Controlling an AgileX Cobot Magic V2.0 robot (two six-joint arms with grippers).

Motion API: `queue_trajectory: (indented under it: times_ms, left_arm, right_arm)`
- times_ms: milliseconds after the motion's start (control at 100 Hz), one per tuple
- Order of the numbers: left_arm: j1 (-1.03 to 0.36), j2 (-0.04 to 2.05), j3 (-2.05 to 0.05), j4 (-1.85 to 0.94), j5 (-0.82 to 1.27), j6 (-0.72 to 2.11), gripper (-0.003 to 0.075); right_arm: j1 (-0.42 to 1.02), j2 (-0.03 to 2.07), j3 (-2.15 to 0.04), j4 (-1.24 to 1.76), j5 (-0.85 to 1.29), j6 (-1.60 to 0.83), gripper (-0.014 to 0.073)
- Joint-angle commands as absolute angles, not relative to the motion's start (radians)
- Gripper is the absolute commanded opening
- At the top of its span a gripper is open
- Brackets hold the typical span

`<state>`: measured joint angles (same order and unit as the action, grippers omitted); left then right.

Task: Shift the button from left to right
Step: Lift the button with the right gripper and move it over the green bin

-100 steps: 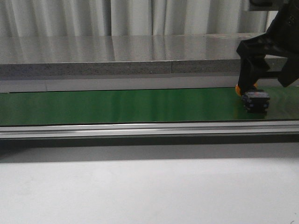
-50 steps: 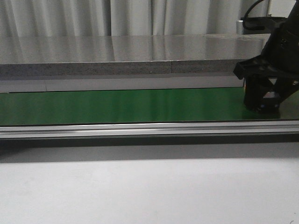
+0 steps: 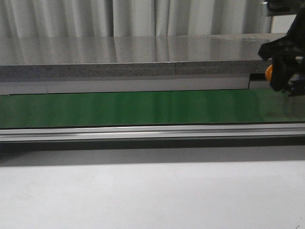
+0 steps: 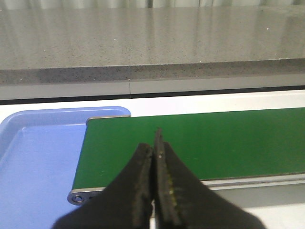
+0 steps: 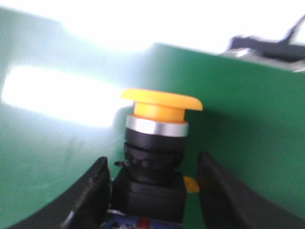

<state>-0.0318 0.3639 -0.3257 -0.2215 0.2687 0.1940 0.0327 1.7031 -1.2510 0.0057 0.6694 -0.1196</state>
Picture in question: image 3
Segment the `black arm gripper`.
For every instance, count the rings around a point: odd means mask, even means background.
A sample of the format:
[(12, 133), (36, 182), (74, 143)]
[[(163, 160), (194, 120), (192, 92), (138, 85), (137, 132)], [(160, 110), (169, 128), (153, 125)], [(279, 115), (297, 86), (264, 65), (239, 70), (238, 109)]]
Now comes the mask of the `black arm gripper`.
[(278, 92), (286, 87), (297, 70), (294, 58), (305, 55), (305, 2), (268, 0), (266, 5), (269, 16), (296, 15), (284, 37), (262, 44), (258, 51), (263, 60), (272, 58), (271, 87)]

